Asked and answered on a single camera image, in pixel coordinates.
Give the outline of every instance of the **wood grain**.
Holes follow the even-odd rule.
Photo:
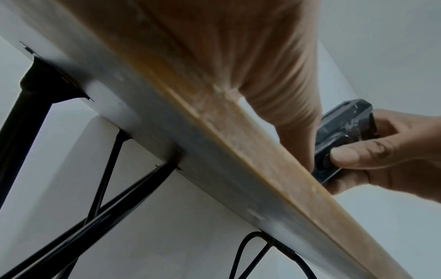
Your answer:
[[[410,278],[138,2],[1,5],[2,36],[73,76],[88,105],[154,155],[180,150],[182,175],[243,219],[334,278]]]

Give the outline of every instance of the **hand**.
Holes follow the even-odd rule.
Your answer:
[[[319,0],[138,0],[227,91],[239,91],[281,144],[313,168],[322,116]]]
[[[441,117],[376,110],[374,118],[381,138],[331,150],[345,170],[330,193],[372,184],[441,202]]]

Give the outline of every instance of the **black power tool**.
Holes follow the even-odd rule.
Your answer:
[[[314,171],[312,175],[325,183],[339,167],[332,164],[329,153],[337,146],[377,138],[373,107],[365,100],[344,102],[322,117],[317,130]]]

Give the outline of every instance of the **black handheld device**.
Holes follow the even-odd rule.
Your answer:
[[[321,184],[340,171],[330,160],[332,148],[377,137],[372,112],[370,103],[357,99],[341,103],[322,117],[317,130],[312,172]]]

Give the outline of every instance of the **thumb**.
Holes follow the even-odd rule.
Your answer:
[[[351,143],[331,150],[331,161],[344,169],[378,169],[417,159],[425,153],[421,133],[408,131]]]

